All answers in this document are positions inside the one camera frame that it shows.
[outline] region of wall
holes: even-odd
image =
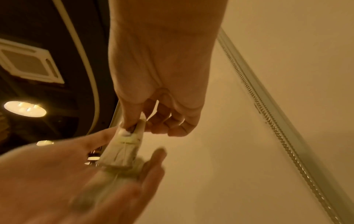
[[[229,0],[223,29],[354,201],[354,1]]]
[[[140,156],[167,148],[166,175],[138,224],[330,224],[217,43],[206,104],[187,137],[145,134]]]

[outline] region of dark ceiling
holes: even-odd
[[[108,69],[109,11],[106,0],[62,0],[85,49],[94,73],[100,113],[92,132],[109,126],[117,98]],[[10,75],[0,67],[0,154],[40,140],[86,135],[93,123],[95,104],[90,80],[75,44],[49,0],[3,1],[0,38],[46,49],[64,84]],[[4,109],[8,101],[41,105],[41,118],[16,115]]]

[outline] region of person's left hand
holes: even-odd
[[[70,200],[97,172],[84,165],[87,154],[109,143],[116,128],[88,136],[34,144],[0,156],[0,223],[131,224],[143,212],[164,176],[163,149],[154,152],[140,182],[129,183],[86,213],[70,210]]]

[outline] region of ceiling light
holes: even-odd
[[[52,145],[52,144],[54,144],[54,142],[52,142],[52,141],[49,141],[49,140],[44,140],[44,141],[39,141],[39,142],[37,142],[37,146],[45,146],[45,145]]]
[[[87,159],[87,160],[94,161],[94,160],[99,160],[99,159],[100,159],[100,157],[99,157],[99,156],[90,156],[90,157],[88,157],[88,159]]]
[[[9,101],[4,104],[4,108],[12,113],[26,117],[43,117],[47,112],[38,105],[21,102]]]

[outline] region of human hand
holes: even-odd
[[[163,149],[154,152],[140,175],[110,199],[89,210],[70,210],[70,200],[97,172],[84,165],[87,154],[109,143],[116,128],[88,136],[27,145],[0,156],[0,223],[8,224],[131,224],[143,212],[164,176]]]
[[[226,0],[111,0],[109,62],[122,127],[141,112],[147,131],[185,136],[204,106],[211,53]]]

